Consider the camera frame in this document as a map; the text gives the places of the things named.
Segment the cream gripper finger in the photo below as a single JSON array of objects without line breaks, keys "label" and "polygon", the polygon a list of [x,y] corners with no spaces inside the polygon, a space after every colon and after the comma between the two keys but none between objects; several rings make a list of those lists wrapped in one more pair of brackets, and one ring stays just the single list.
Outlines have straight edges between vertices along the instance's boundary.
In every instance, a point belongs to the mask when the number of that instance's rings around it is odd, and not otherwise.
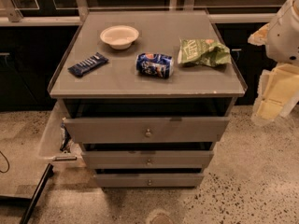
[{"label": "cream gripper finger", "polygon": [[299,66],[278,63],[271,71],[262,71],[251,120],[266,125],[278,117],[286,118],[298,102]]},{"label": "cream gripper finger", "polygon": [[265,24],[259,30],[251,34],[248,38],[248,42],[251,45],[262,46],[266,44],[269,24]]}]

